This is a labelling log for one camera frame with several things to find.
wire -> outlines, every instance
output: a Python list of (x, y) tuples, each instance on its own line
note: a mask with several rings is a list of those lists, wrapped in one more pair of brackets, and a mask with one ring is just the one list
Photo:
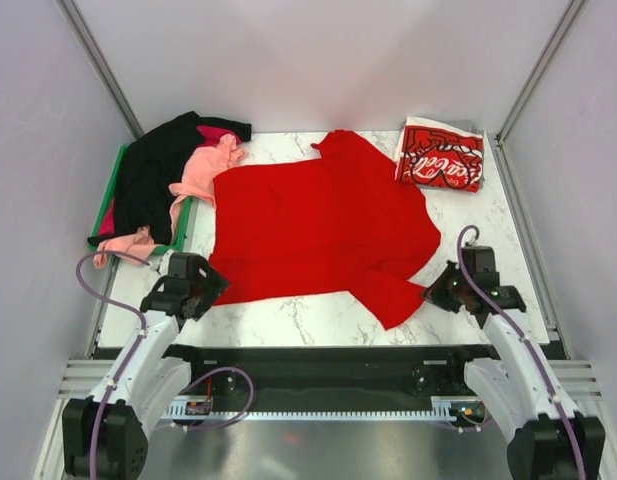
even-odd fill
[[(139, 317), (139, 323), (141, 324), (141, 330), (145, 332), (146, 328), (148, 327), (148, 322), (146, 321), (145, 315), (140, 310), (138, 310), (137, 308), (131, 305), (125, 304), (123, 302), (119, 302), (117, 300), (113, 300), (112, 298), (102, 295), (101, 293), (97, 292), (94, 288), (92, 288), (90, 285), (88, 285), (88, 283), (86, 283), (86, 281), (84, 280), (84, 277), (81, 273), (81, 268), (83, 267), (83, 264), (89, 258), (92, 258), (96, 255), (101, 255), (101, 254), (120, 255), (122, 257), (135, 260), (143, 265), (150, 265), (150, 263), (144, 260), (143, 258), (136, 257), (135, 255), (131, 255), (126, 252), (117, 252), (115, 250), (100, 250), (97, 252), (92, 252), (92, 253), (88, 253), (87, 255), (84, 255), (82, 259), (77, 262), (77, 266), (75, 268), (75, 274), (77, 275), (77, 281), (79, 282), (79, 285), (81, 285), (84, 290), (86, 290), (93, 297), (98, 298), (104, 303), (107, 303), (109, 305), (114, 305), (115, 307), (123, 308), (124, 310), (128, 310), (129, 312), (137, 315), (137, 317)], [(104, 394), (101, 398), (101, 401), (99, 402), (99, 407), (97, 407), (97, 412), (95, 413), (95, 422), (93, 423), (93, 426), (92, 426), (92, 435), (90, 437), (89, 469), (90, 469), (90, 479), (91, 480), (97, 480), (97, 443), (99, 441), (99, 430), (101, 429), (101, 423), (102, 423), (103, 416), (104, 416), (104, 410), (106, 408), (106, 405), (108, 404), (108, 400), (110, 400), (110, 397), (112, 396), (112, 392), (115, 389), (115, 385), (117, 384), (117, 382), (119, 382), (121, 375), (123, 374), (128, 364), (130, 363), (130, 360), (132, 359), (133, 355), (139, 348), (139, 345), (141, 344), (143, 339), (144, 339), (143, 334), (139, 333), (137, 335), (137, 338), (135, 338), (135, 341), (133, 342), (132, 346), (130, 347), (130, 350), (128, 350), (128, 354), (124, 357), (121, 364), (119, 365), (119, 368), (117, 369), (115, 373), (113, 373), (111, 384), (108, 385), (106, 389), (104, 390)]]
[(501, 318), (503, 318), (508, 323), (508, 325), (510, 325), (510, 327), (517, 333), (517, 335), (519, 335), (522, 343), (524, 343), (528, 348), (530, 356), (537, 365), (537, 369), (539, 370), (541, 378), (546, 384), (546, 389), (548, 390), (548, 393), (551, 397), (550, 400), (554, 403), (555, 408), (559, 413), (559, 418), (561, 419), (562, 423), (564, 424), (564, 428), (566, 429), (568, 440), (570, 440), (570, 445), (572, 447), (573, 455), (575, 457), (575, 464), (577, 465), (577, 476), (579, 477), (579, 480), (586, 480), (586, 468), (584, 466), (584, 459), (581, 454), (581, 447), (579, 445), (579, 442), (577, 441), (575, 431), (573, 430), (572, 425), (568, 420), (564, 407), (561, 405), (561, 401), (559, 400), (559, 396), (557, 395), (557, 390), (552, 384), (548, 371), (546, 370), (546, 367), (544, 367), (544, 364), (541, 361), (537, 350), (531, 342), (527, 341), (526, 334), (521, 329), (521, 327), (517, 325), (517, 323), (510, 317), (510, 315), (508, 315), (503, 309), (499, 307), (499, 305), (497, 305), (488, 295), (486, 295), (486, 293), (481, 288), (479, 288), (475, 281), (470, 277), (470, 273), (468, 272), (466, 264), (464, 263), (463, 256), (461, 255), (461, 244), (463, 242), (464, 236), (469, 230), (475, 231), (475, 240), (479, 238), (479, 228), (476, 225), (467, 225), (459, 233), (459, 237), (457, 237), (457, 260), (461, 273), (464, 275), (464, 278), (466, 279), (466, 282), (468, 282), (468, 285), (470, 285), (472, 289), (477, 293), (477, 295), (479, 295), (488, 305), (490, 305), (494, 309), (494, 311), (496, 311), (501, 316)]
[[(248, 410), (250, 410), (250, 407), (252, 406), (252, 402), (255, 399), (255, 384), (253, 383), (252, 379), (250, 378), (250, 376), (244, 372), (241, 368), (238, 367), (219, 367), (219, 368), (215, 368), (214, 370), (209, 371), (208, 373), (202, 375), (201, 377), (199, 377), (198, 379), (196, 379), (194, 382), (192, 382), (190, 385), (188, 385), (186, 388), (184, 388), (181, 393), (184, 394), (186, 392), (189, 392), (190, 390), (192, 390), (193, 388), (195, 388), (197, 385), (199, 385), (201, 382), (203, 382), (206, 379), (211, 378), (213, 375), (217, 374), (217, 373), (222, 373), (222, 372), (235, 372), (238, 373), (239, 375), (241, 375), (246, 382), (248, 383), (248, 400), (246, 401), (246, 405), (244, 406), (244, 408), (241, 409), (241, 411), (239, 413), (237, 413), (235, 416), (229, 418), (228, 420), (224, 420), (223, 422), (219, 422), (219, 423), (212, 423), (210, 425), (206, 425), (205, 423), (202, 425), (190, 425), (188, 426), (187, 431), (197, 431), (197, 430), (214, 430), (216, 428), (223, 428), (223, 427), (228, 427), (229, 425), (232, 425), (234, 423), (237, 423), (244, 415), (246, 415), (248, 413)], [(159, 427), (157, 427), (155, 430), (163, 430), (164, 428), (167, 428), (168, 424), (164, 424), (164, 425), (160, 425)]]
[[(108, 400), (110, 400), (110, 397), (112, 396), (112, 392), (114, 391), (116, 384), (119, 382), (119, 379), (123, 375), (124, 370), (126, 369), (128, 364), (132, 360), (132, 357), (137, 352), (139, 345), (141, 345), (141, 342), (144, 339), (144, 334), (148, 328), (148, 322), (143, 312), (141, 312), (139, 309), (131, 305), (128, 305), (123, 302), (119, 302), (117, 300), (113, 300), (112, 298), (107, 297), (106, 295), (102, 295), (101, 293), (93, 289), (90, 285), (88, 285), (88, 283), (86, 283), (86, 281), (84, 280), (83, 274), (81, 273), (81, 269), (84, 263), (88, 259), (96, 255), (102, 255), (102, 254), (117, 255), (117, 256), (124, 257), (124, 258), (129, 258), (131, 260), (135, 260), (136, 262), (140, 264), (150, 266), (150, 262), (147, 262), (146, 260), (139, 258), (135, 255), (131, 255), (130, 253), (116, 251), (116, 250), (100, 250), (97, 252), (91, 252), (91, 253), (84, 255), (81, 258), (81, 260), (77, 262), (77, 266), (75, 267), (75, 274), (77, 276), (77, 281), (79, 282), (79, 285), (81, 285), (84, 290), (86, 290), (93, 297), (101, 300), (104, 303), (107, 303), (109, 305), (114, 305), (115, 307), (119, 307), (131, 313), (134, 313), (139, 318), (139, 323), (141, 325), (140, 333), (137, 335), (137, 337), (135, 338), (135, 341), (133, 342), (132, 346), (128, 350), (128, 354), (124, 357), (124, 359), (119, 364), (119, 368), (117, 369), (117, 371), (113, 373), (111, 382), (104, 390), (104, 394), (102, 395), (101, 401), (99, 402), (99, 406), (97, 407), (97, 412), (95, 413), (95, 421), (93, 423), (92, 435), (90, 437), (90, 458), (89, 458), (90, 480), (97, 480), (97, 443), (99, 441), (99, 431), (101, 429), (101, 424), (103, 421), (103, 415), (106, 409), (106, 405), (108, 404)], [(220, 373), (220, 372), (225, 372), (225, 371), (236, 372), (246, 379), (246, 382), (248, 383), (248, 387), (250, 389), (250, 394), (248, 396), (248, 401), (246, 402), (246, 406), (237, 415), (235, 415), (232, 418), (229, 418), (228, 420), (225, 420), (217, 424), (212, 424), (212, 425), (199, 425), (199, 426), (190, 427), (189, 430), (211, 430), (215, 428), (227, 427), (239, 421), (244, 415), (246, 415), (246, 413), (248, 412), (248, 409), (250, 409), (250, 406), (252, 405), (252, 402), (255, 396), (255, 385), (252, 379), (248, 376), (248, 374), (237, 367), (216, 368), (206, 373), (202, 377), (199, 377), (197, 380), (193, 381), (184, 390), (182, 390), (181, 393), (184, 393), (184, 392), (187, 392), (193, 389), (199, 383), (203, 382), (206, 379), (209, 379), (215, 373)]]

red t-shirt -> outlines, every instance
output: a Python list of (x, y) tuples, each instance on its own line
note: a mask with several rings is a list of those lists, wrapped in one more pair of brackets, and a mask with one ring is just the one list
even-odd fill
[(348, 290), (385, 328), (400, 325), (423, 301), (408, 279), (440, 241), (425, 197), (354, 132), (313, 147), (321, 158), (215, 178), (210, 262), (231, 284), (217, 304)]

green tray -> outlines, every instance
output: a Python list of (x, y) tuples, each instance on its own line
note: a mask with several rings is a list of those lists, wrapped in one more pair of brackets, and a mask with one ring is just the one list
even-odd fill
[[(119, 149), (119, 153), (117, 154), (117, 160), (115, 161), (115, 166), (112, 169), (112, 175), (110, 175), (110, 180), (108, 181), (108, 187), (106, 187), (106, 193), (104, 194), (104, 199), (101, 201), (101, 207), (99, 208), (99, 215), (97, 215), (97, 221), (95, 222), (95, 226), (92, 229), (92, 237), (95, 237), (99, 234), (99, 228), (101, 227), (101, 222), (104, 221), (104, 216), (106, 212), (110, 208), (110, 204), (112, 203), (112, 199), (115, 196), (115, 183), (117, 182), (117, 172), (119, 171), (119, 165), (121, 165), (121, 159), (124, 157), (126, 153), (126, 149), (128, 145), (123, 145)], [(155, 247), (152, 254), (153, 255), (163, 255), (168, 250), (177, 250), (181, 251), (184, 247), (184, 239), (186, 238), (186, 228), (188, 227), (188, 217), (190, 216), (190, 205), (192, 204), (192, 197), (187, 197), (184, 200), (184, 205), (181, 208), (181, 215), (179, 215), (179, 224), (177, 225), (176, 237), (174, 242), (170, 245), (159, 245)], [(91, 250), (97, 250), (97, 247), (93, 247), (88, 244)]]

white wall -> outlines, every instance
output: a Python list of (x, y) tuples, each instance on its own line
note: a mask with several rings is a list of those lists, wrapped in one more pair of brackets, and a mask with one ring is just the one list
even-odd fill
[(568, 0), (76, 0), (144, 129), (498, 129)]
[(74, 266), (128, 140), (54, 0), (0, 0), (0, 480), (32, 478), (83, 349), (94, 302)]
[(587, 3), (508, 151), (559, 323), (617, 430), (617, 0)]

white marble table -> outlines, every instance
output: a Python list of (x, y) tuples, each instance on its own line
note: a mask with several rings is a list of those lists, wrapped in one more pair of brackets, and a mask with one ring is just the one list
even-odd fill
[[(399, 132), (361, 132), (392, 158)], [(316, 158), (310, 144), (325, 133), (257, 134), (248, 144), (244, 164), (294, 162)], [(413, 281), (429, 285), (443, 271), (446, 260), (456, 260), (457, 234), (469, 223), (481, 229), (480, 241), (495, 249), (497, 269), (504, 285), (515, 285), (528, 307), (532, 331), (541, 343), (548, 342), (537, 296), (519, 244), (497, 167), (485, 142), (484, 185), (476, 194), (424, 189), (428, 212), (442, 233), (441, 246)], [(196, 201), (187, 232), (186, 251), (208, 256), (213, 249), (215, 212)], [(157, 280), (146, 267), (121, 262), (112, 297), (139, 305)], [(126, 311), (109, 307), (104, 312), (100, 348), (121, 347), (137, 321)], [(275, 298), (258, 302), (213, 307), (199, 322), (188, 321), (178, 343), (203, 347), (303, 347), (459, 345), (488, 343), (474, 319), (424, 304), (401, 326), (385, 331), (376, 318), (348, 292)]]

